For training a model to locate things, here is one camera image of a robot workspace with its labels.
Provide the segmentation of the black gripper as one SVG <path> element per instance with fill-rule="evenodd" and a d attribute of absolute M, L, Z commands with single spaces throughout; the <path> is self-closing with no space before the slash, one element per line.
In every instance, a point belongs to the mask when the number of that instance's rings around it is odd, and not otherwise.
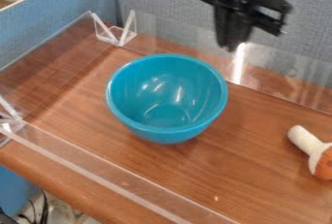
<path fill-rule="evenodd" d="M 215 8 L 217 42 L 229 51 L 235 51 L 248 41 L 255 27 L 279 36 L 292 11 L 287 0 L 201 1 Z"/>

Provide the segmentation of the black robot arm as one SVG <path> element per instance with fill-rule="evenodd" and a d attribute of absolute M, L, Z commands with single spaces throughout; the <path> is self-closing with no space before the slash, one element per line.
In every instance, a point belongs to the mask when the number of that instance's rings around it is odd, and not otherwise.
<path fill-rule="evenodd" d="M 201 0 L 213 6 L 216 38 L 229 52 L 249 41 L 255 27 L 282 34 L 292 6 L 286 0 Z"/>

